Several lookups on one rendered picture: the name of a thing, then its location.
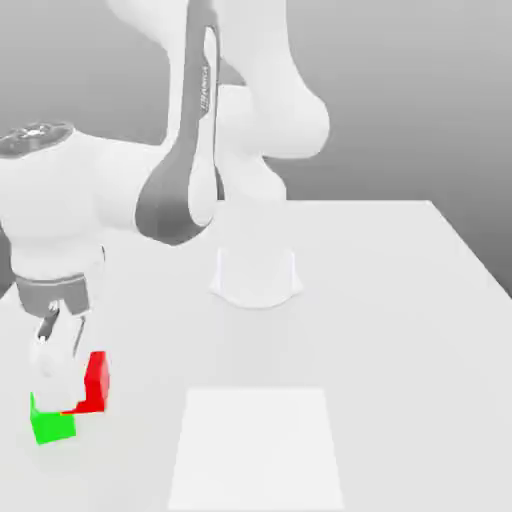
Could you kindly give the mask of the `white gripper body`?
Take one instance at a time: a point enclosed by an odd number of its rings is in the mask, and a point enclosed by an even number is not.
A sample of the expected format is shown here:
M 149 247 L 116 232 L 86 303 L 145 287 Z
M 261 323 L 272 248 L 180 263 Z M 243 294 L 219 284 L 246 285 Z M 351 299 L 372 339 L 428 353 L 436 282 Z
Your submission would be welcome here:
M 42 320 L 29 345 L 30 391 L 42 412 L 70 411 L 85 399 L 91 351 L 88 315 L 59 312 Z

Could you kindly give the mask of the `small red cube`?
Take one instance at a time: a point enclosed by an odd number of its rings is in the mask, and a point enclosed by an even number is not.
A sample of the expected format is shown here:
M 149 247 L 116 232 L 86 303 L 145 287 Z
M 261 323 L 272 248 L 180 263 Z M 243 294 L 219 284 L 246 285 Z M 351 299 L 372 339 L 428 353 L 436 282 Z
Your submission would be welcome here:
M 105 351 L 90 353 L 84 376 L 85 399 L 79 401 L 70 410 L 61 411 L 61 415 L 89 414 L 104 412 L 110 387 L 110 373 Z

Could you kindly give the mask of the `small green cube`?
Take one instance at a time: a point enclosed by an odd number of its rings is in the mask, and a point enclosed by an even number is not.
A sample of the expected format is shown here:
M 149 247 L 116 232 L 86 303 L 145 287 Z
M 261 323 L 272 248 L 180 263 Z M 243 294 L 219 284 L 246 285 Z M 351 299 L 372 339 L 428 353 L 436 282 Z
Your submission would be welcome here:
M 30 393 L 29 420 L 38 445 L 46 445 L 76 436 L 75 415 L 55 407 L 42 407 L 34 392 Z

